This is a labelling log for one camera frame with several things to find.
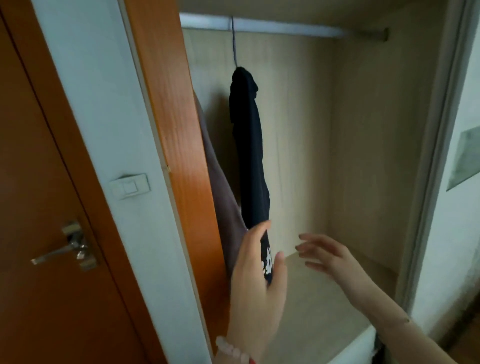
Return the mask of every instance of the closet rod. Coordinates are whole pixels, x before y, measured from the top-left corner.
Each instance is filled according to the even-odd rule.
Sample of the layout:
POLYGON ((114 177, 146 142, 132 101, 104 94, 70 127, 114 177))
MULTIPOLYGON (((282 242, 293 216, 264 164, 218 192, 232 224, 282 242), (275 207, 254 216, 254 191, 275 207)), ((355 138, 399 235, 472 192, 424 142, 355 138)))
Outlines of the closet rod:
MULTIPOLYGON (((232 30, 230 16, 180 13, 182 28, 232 30)), ((269 20, 233 18, 235 32, 290 34, 295 36, 319 36, 323 38, 361 37, 386 41, 388 28, 384 30, 352 30, 327 25, 309 25, 300 23, 281 23, 269 20)))

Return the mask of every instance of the bracelet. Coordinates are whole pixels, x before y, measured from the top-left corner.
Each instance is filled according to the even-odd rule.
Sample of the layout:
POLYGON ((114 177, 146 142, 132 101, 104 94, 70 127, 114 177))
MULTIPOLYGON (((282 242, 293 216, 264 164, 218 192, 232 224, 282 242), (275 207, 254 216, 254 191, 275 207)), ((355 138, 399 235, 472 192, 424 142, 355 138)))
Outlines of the bracelet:
POLYGON ((253 360, 250 355, 241 352, 241 350, 238 348, 234 348, 233 345, 229 344, 227 342, 227 339, 223 336, 217 336, 215 344, 218 347, 219 351, 221 351, 225 355, 231 356, 232 358, 239 360, 241 364, 256 364, 255 360, 253 360))

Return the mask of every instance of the person's left hand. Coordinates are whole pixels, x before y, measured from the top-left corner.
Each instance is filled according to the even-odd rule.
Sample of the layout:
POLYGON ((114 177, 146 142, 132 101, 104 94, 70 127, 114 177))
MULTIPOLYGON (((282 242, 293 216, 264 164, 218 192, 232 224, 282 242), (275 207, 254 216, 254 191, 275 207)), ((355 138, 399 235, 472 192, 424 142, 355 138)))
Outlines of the person's left hand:
POLYGON ((275 256, 270 287, 262 272, 260 239, 269 227, 270 221, 264 221, 245 234, 231 280, 227 341, 254 360, 260 360, 276 334, 287 297, 283 252, 275 256))

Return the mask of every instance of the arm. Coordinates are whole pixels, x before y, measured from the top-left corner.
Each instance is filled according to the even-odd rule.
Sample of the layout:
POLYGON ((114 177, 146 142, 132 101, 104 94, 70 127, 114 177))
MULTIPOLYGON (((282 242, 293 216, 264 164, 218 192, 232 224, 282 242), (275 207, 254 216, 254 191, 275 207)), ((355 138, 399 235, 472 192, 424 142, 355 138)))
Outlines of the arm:
MULTIPOLYGON (((274 276, 269 287, 260 259, 260 239, 270 221, 251 228, 244 236, 232 274, 230 321, 227 342, 250 355, 257 364, 278 330, 287 298, 287 266, 282 252, 274 262, 274 276)), ((238 364, 218 352, 214 364, 238 364)))
POLYGON ((352 305, 377 329, 382 342, 401 364, 455 364, 365 273, 347 247, 326 235, 301 234, 297 245, 307 267, 330 275, 352 305))

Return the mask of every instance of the brown door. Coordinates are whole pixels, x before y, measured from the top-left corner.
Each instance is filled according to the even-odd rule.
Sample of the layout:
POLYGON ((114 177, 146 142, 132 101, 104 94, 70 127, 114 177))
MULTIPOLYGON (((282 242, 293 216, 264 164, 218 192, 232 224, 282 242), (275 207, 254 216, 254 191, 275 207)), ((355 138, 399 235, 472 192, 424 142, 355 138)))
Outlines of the brown door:
POLYGON ((147 363, 92 229, 0 19, 0 364, 147 363), (67 245, 78 221, 97 266, 67 245))

